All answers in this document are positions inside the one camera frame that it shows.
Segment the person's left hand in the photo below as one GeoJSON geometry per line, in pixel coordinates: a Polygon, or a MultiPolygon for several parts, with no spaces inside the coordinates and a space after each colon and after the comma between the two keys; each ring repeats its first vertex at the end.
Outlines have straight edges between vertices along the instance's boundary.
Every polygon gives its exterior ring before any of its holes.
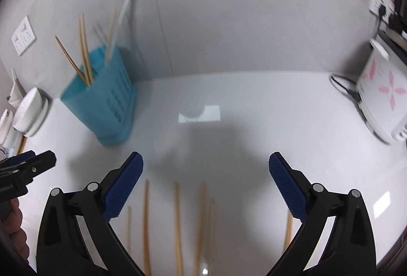
{"type": "Polygon", "coordinates": [[[19,252],[19,255],[27,264],[29,264],[28,258],[30,255],[30,249],[27,245],[27,234],[21,227],[23,214],[19,208],[19,200],[17,198],[11,199],[9,204],[12,210],[4,219],[4,228],[19,252]]]}

